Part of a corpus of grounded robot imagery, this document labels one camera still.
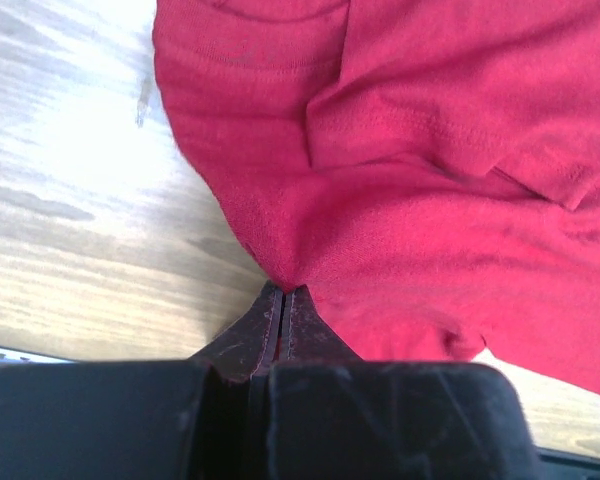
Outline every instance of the scratch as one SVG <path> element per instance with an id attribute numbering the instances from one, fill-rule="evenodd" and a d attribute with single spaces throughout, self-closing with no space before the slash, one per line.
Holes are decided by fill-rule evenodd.
<path id="1" fill-rule="evenodd" d="M 183 410 L 176 414 L 176 426 L 179 432 L 184 432 L 191 423 L 191 412 Z"/>
<path id="2" fill-rule="evenodd" d="M 227 348 L 225 348 L 224 350 L 222 350 L 221 352 L 219 352 L 218 356 L 221 357 L 222 355 L 224 355 L 227 352 L 230 352 L 234 348 L 238 348 L 240 345 L 242 345 L 242 343 L 236 343 L 235 345 L 229 345 Z"/>
<path id="3" fill-rule="evenodd" d="M 400 371 L 400 369 L 402 369 L 403 367 L 404 365 L 400 363 L 389 363 L 380 368 L 380 373 L 383 375 L 388 375 L 390 373 L 393 373 L 394 370 Z"/>
<path id="4" fill-rule="evenodd" d="M 353 380 L 351 372 L 349 372 L 346 367 L 335 367 L 333 371 L 338 375 L 339 379 L 347 380 L 349 382 Z"/>
<path id="5" fill-rule="evenodd" d="M 291 395 L 298 392 L 303 392 L 309 388 L 310 384 L 311 382 L 308 379 L 298 380 L 293 385 L 286 387 L 285 389 L 280 389 L 280 392 L 278 392 L 278 396 L 282 397 L 284 395 Z"/>
<path id="6" fill-rule="evenodd" d="M 391 432 L 393 434 L 394 441 L 400 451 L 402 451 L 403 439 L 402 432 L 400 431 L 400 385 L 399 377 L 396 375 L 389 375 L 389 388 L 391 395 L 389 401 L 391 402 Z"/>
<path id="7" fill-rule="evenodd" d="M 487 455 L 486 448 L 483 445 L 482 441 L 480 440 L 480 437 L 476 433 L 475 429 L 471 425 L 471 422 L 467 418 L 467 415 L 465 414 L 465 411 L 462 408 L 462 405 L 460 405 L 460 403 L 458 402 L 458 399 L 456 398 L 455 393 L 453 393 L 453 389 L 449 385 L 449 382 L 447 382 L 447 379 L 444 377 L 444 374 L 437 372 L 436 375 L 438 376 L 438 380 L 440 381 L 442 388 L 444 389 L 445 393 L 447 394 L 447 397 L 451 401 L 451 404 L 453 405 L 454 410 L 457 412 L 458 416 L 460 417 L 460 420 L 462 421 L 464 428 L 467 430 L 467 433 L 469 434 L 471 441 L 473 442 L 476 449 L 480 453 L 480 457 L 485 462 L 488 461 L 489 457 Z"/>
<path id="8" fill-rule="evenodd" d="M 382 441 L 387 448 L 393 453 L 394 458 L 396 459 L 399 468 L 402 472 L 412 472 L 416 468 L 420 468 L 427 478 L 431 478 L 431 465 L 429 462 L 429 457 L 424 452 L 418 452 L 416 454 L 405 453 L 401 450 L 399 443 L 399 436 L 392 435 L 387 428 L 386 425 L 383 424 L 382 420 L 380 420 L 377 415 L 374 414 L 371 406 L 362 398 L 359 392 L 356 392 L 351 384 L 347 381 L 347 376 L 350 377 L 350 373 L 346 371 L 346 375 L 342 375 L 341 372 L 336 377 L 336 382 L 342 388 L 344 392 L 347 393 L 349 398 L 356 404 L 358 407 L 358 411 L 366 420 L 367 425 L 371 428 L 371 431 L 376 435 L 376 437 Z M 395 426 L 391 427 L 391 430 L 395 432 Z"/>

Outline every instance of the wood grain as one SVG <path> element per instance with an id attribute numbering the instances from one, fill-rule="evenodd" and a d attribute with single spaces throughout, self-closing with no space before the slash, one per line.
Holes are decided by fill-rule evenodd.
<path id="1" fill-rule="evenodd" d="M 0 345 L 174 358 L 264 275 L 175 148 L 154 0 L 0 0 Z M 600 397 L 503 364 L 536 442 L 600 456 Z"/>

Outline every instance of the red t-shirt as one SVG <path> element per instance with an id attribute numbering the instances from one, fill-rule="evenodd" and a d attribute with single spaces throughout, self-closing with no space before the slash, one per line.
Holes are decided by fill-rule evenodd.
<path id="1" fill-rule="evenodd" d="M 373 360 L 600 393 L 600 0 L 159 0 L 178 145 Z"/>

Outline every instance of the wooden table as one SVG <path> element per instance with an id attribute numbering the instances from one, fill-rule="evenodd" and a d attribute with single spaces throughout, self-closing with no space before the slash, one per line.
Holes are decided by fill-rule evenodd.
<path id="1" fill-rule="evenodd" d="M 265 280 L 174 145 L 154 12 L 154 0 L 0 0 L 2 346 L 185 357 Z M 600 456 L 600 396 L 479 361 L 514 383 L 539 445 Z"/>

